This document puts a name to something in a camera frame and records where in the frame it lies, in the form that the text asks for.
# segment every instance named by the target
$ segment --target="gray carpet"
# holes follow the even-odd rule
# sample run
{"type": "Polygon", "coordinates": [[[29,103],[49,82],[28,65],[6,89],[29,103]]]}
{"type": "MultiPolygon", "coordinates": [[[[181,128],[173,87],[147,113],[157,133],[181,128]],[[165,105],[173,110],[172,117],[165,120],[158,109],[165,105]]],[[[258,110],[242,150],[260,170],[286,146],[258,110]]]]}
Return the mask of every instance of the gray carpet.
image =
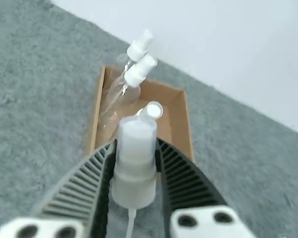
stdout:
{"type": "MultiPolygon", "coordinates": [[[[126,47],[45,0],[0,0],[0,224],[80,160],[99,70],[126,47]]],[[[298,238],[298,134],[162,62],[152,77],[187,92],[197,165],[250,229],[298,238]]],[[[163,237],[160,199],[136,232],[163,237]]],[[[110,206],[108,237],[124,237],[110,206]]]]}

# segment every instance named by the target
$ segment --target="screw hole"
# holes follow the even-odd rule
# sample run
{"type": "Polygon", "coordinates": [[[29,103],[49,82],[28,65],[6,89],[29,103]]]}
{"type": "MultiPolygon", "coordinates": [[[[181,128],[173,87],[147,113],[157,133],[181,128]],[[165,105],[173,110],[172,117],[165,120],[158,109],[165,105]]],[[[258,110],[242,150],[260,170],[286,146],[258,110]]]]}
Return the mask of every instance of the screw hole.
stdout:
{"type": "Polygon", "coordinates": [[[197,225],[197,221],[188,215],[180,216],[178,222],[181,227],[195,227],[197,225]]]}
{"type": "Polygon", "coordinates": [[[73,227],[64,227],[57,232],[56,238],[75,238],[75,235],[76,230],[73,227]]]}
{"type": "Polygon", "coordinates": [[[23,227],[18,232],[17,238],[32,238],[35,236],[37,231],[38,231],[38,228],[35,225],[29,225],[29,226],[23,227]]]}
{"type": "Polygon", "coordinates": [[[215,221],[220,223],[230,223],[233,221],[232,217],[224,212],[219,212],[215,214],[215,221]]]}

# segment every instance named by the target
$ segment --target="white spray pump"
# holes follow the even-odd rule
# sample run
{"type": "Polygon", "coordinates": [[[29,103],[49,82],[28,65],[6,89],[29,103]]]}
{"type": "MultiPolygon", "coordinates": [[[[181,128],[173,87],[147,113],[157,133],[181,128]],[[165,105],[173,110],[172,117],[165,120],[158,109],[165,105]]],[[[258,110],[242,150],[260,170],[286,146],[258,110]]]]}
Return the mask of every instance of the white spray pump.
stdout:
{"type": "Polygon", "coordinates": [[[119,123],[114,201],[128,209],[126,238],[131,238],[136,210],[150,205],[156,194],[155,144],[157,124],[145,116],[130,116],[119,123]]]}

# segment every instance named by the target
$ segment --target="white wall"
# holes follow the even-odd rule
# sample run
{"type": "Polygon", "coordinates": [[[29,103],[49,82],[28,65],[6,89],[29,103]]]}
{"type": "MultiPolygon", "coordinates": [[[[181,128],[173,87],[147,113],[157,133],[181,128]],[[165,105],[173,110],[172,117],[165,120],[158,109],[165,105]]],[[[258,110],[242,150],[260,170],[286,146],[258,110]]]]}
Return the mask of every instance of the white wall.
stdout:
{"type": "Polygon", "coordinates": [[[54,2],[298,131],[298,0],[54,2]]]}

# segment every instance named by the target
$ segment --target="cardboard tray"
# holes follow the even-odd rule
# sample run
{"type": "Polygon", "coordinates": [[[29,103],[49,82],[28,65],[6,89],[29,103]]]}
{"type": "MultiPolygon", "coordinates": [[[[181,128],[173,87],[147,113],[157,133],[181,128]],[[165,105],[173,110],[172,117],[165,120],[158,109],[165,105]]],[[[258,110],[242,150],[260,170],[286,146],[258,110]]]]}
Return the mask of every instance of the cardboard tray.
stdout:
{"type": "MultiPolygon", "coordinates": [[[[112,80],[109,78],[111,70],[114,69],[104,66],[100,74],[94,107],[91,113],[90,127],[87,133],[86,154],[92,153],[96,148],[109,140],[108,135],[105,135],[105,132],[99,130],[97,126],[99,109],[102,103],[103,86],[106,82],[112,80]]],[[[194,161],[185,92],[182,89],[146,79],[141,84],[140,99],[135,105],[123,108],[122,115],[125,117],[134,115],[150,101],[160,102],[164,110],[163,116],[157,120],[157,136],[178,148],[194,161]]]]}

